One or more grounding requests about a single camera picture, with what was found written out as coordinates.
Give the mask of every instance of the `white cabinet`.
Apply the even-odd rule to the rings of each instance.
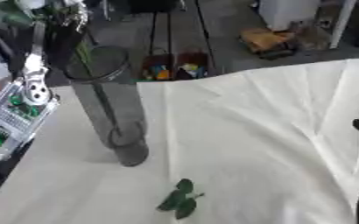
[[[261,0],[259,13],[273,31],[289,28],[291,22],[313,19],[320,0]]]

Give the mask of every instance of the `leaf stem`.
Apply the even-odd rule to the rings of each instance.
[[[196,199],[198,199],[199,197],[203,197],[203,196],[205,196],[205,195],[206,195],[205,193],[199,193],[199,194],[194,195],[194,196],[192,197],[192,199],[196,200]]]

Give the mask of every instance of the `clear cylindrical vase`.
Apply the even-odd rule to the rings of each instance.
[[[146,121],[128,53],[117,46],[96,46],[88,55],[78,54],[67,76],[103,144],[122,165],[143,163],[149,152]]]

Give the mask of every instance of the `tripod leg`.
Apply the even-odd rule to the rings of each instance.
[[[169,74],[172,74],[172,13],[167,12],[167,50],[169,52]]]
[[[215,56],[214,56],[214,51],[212,50],[211,42],[209,41],[209,32],[207,30],[206,22],[204,20],[204,16],[203,16],[202,11],[201,11],[200,2],[199,2],[199,0],[194,0],[194,3],[196,4],[197,14],[199,16],[199,20],[200,20],[200,23],[201,23],[202,32],[204,34],[204,39],[206,40],[206,43],[207,43],[207,48],[208,48],[208,51],[209,51],[209,56],[211,57],[212,66],[213,66],[214,70],[217,72],[217,66],[216,66],[216,60],[215,60]]]
[[[153,42],[155,41],[155,29],[156,29],[156,23],[157,23],[157,12],[153,13],[152,17],[152,28],[151,28],[151,34],[150,34],[150,50],[149,54],[150,56],[153,55]]]

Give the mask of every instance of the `table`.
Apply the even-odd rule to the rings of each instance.
[[[155,210],[181,178],[184,223],[355,223],[359,59],[140,83],[151,149],[122,167],[73,90],[0,189],[0,224],[175,223]]]

